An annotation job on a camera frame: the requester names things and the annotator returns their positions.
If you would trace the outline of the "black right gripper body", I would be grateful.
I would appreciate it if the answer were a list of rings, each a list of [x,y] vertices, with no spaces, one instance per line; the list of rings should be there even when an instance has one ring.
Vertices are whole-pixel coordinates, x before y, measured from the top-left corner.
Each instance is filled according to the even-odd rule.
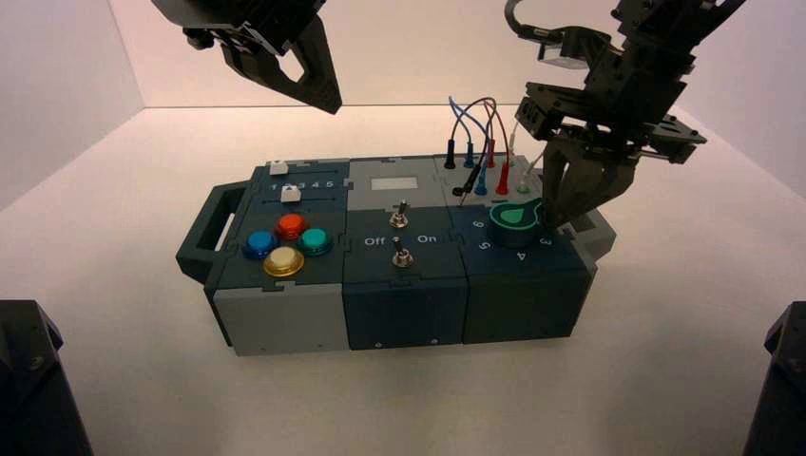
[[[690,47],[626,43],[608,36],[558,36],[541,45],[539,58],[556,66],[586,70],[583,88],[529,83],[516,118],[538,141],[572,130],[569,120],[588,125],[596,146],[629,157],[647,154],[684,163],[706,139],[670,114],[693,68]]]

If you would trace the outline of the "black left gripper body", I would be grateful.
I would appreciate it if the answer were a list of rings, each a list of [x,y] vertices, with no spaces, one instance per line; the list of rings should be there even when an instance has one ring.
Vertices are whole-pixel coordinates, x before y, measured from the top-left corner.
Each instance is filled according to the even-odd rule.
[[[284,54],[324,5],[322,1],[173,1],[153,5],[182,28],[188,44],[211,48],[232,42],[240,48],[264,48]]]

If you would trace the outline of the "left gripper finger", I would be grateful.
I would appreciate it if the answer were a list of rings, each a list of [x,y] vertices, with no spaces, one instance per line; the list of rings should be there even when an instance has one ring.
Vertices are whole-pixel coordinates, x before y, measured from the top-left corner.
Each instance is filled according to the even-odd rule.
[[[336,114],[342,100],[323,22],[318,15],[281,15],[284,40],[303,68],[293,81],[285,75],[283,95],[305,105]]]
[[[265,51],[249,53],[228,44],[221,44],[221,51],[225,63],[239,76],[285,96],[299,95],[297,82],[284,73],[274,54]]]

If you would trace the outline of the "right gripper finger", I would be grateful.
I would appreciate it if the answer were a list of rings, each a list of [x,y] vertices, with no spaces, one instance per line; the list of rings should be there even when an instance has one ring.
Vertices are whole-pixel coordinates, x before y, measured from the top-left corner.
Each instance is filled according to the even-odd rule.
[[[623,194],[633,183],[637,158],[616,161],[564,154],[560,223],[570,222]]]
[[[546,222],[557,228],[586,212],[585,161],[575,142],[551,141],[544,154]]]

